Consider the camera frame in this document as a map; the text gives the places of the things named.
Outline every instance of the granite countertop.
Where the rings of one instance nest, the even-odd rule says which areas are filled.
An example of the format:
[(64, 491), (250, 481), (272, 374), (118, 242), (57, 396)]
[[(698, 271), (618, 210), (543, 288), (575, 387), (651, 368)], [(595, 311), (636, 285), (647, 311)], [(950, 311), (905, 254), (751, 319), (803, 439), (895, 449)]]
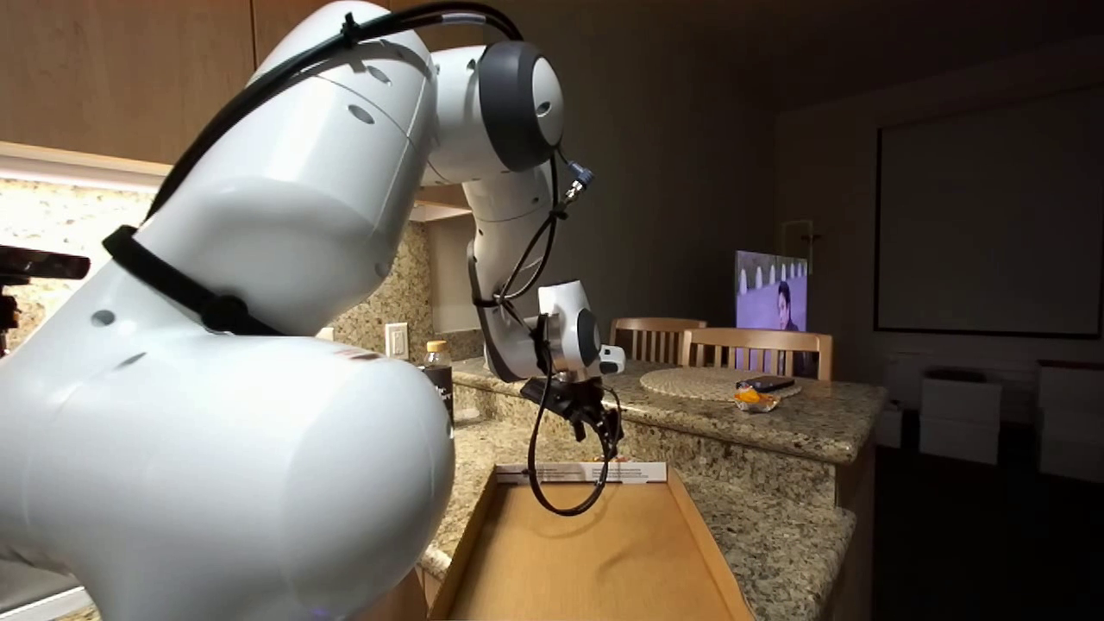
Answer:
[[(425, 570), (445, 572), (492, 464), (525, 462), (533, 422), (484, 418), (456, 428), (456, 481)], [(564, 423), (543, 428), (543, 462), (591, 462)], [(748, 485), (685, 480), (725, 561), (763, 621), (813, 621), (825, 614), (848, 555), (856, 518), (841, 507), (812, 507)]]
[[(618, 389), (629, 422), (840, 464), (859, 458), (888, 401), (883, 387), (798, 378), (802, 392), (787, 396), (774, 415), (742, 415), (734, 401), (688, 401), (647, 389), (640, 382), (647, 371), (651, 368), (603, 374)], [(456, 361), (452, 378), (497, 392), (521, 389), (521, 382), (487, 371), (484, 357)]]

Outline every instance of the chair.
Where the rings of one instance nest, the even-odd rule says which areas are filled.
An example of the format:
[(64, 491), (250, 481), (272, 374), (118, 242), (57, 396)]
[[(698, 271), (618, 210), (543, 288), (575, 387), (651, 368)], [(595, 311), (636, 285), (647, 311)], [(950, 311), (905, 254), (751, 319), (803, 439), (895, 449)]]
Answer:
[(771, 374), (813, 374), (827, 382), (832, 335), (691, 326), (685, 335), (679, 366), (734, 366)]
[(679, 361), (679, 340), (688, 326), (708, 326), (702, 317), (613, 317), (611, 336), (633, 361)]

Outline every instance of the cabinet door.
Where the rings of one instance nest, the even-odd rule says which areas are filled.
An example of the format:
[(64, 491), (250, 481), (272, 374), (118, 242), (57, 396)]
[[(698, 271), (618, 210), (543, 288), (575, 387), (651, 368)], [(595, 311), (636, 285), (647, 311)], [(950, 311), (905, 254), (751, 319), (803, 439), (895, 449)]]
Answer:
[[(388, 11), (429, 8), (430, 0), (372, 0)], [(479, 28), (417, 28), (429, 47), (458, 47), (458, 44), (487, 44), (492, 41), (489, 32)]]
[(173, 163), (252, 71), (250, 0), (16, 0), (0, 136)]
[(252, 0), (252, 64), (260, 64), (325, 0)]

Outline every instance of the white wall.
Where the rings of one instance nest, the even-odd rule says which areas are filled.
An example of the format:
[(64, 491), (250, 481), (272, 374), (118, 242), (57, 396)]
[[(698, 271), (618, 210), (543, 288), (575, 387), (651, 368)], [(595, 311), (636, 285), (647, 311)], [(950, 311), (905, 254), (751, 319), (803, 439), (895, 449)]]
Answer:
[[(505, 0), (571, 94), (567, 147), (596, 171), (559, 228), (548, 274), (582, 274), (602, 317), (717, 311), (717, 247), (774, 244), (774, 115), (679, 32), (679, 11)], [(466, 225), (430, 225), (438, 317), (471, 293)]]
[[(925, 368), (981, 368), (1012, 389), (1004, 415), (1026, 422), (1036, 415), (1038, 357), (1104, 356), (1094, 336), (872, 331), (878, 128), (1090, 83), (1104, 83), (1104, 37), (781, 115), (781, 216), (812, 216), (825, 234), (813, 319), (840, 336), (840, 374), (888, 382), (919, 407)], [(915, 251), (938, 257), (938, 242), (919, 239)]]

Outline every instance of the kitchen counter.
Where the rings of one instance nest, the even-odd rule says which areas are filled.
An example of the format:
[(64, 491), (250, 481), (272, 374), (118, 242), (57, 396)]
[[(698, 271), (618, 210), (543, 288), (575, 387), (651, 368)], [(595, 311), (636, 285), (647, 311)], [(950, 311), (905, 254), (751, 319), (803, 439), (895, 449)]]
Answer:
[[(591, 445), (564, 435), (548, 422), (543, 430), (543, 462), (586, 462)], [(430, 572), (448, 570), (466, 519), (497, 462), (525, 462), (529, 423), (505, 418), (456, 428), (456, 481), (445, 519), (430, 545)], [(844, 566), (856, 518), (840, 507), (809, 507), (748, 491), (745, 481), (710, 481), (685, 474), (691, 500), (708, 519), (725, 561), (757, 617), (813, 621), (832, 599), (836, 575)]]
[[(521, 392), (521, 382), (505, 382), (487, 371), (484, 357), (463, 357), (452, 371), (463, 387)], [(651, 392), (640, 382), (647, 371), (651, 368), (603, 374), (622, 396), (624, 422), (817, 462), (856, 462), (888, 401), (883, 387), (798, 378), (802, 392), (790, 396), (782, 411), (742, 415), (734, 401), (679, 401)]]
[[(869, 541), (869, 445), (881, 387), (802, 382), (774, 415), (739, 415), (727, 401), (688, 401), (647, 389), (651, 368), (606, 374), (624, 415), (622, 458), (670, 462), (710, 523), (757, 617), (866, 617), (856, 599)], [(456, 485), (430, 555), (441, 572), (456, 550), (487, 471), (525, 462), (536, 402), (521, 382), (502, 382), (484, 357), (463, 357), (456, 378)], [(595, 435), (544, 418), (540, 462), (595, 462)]]

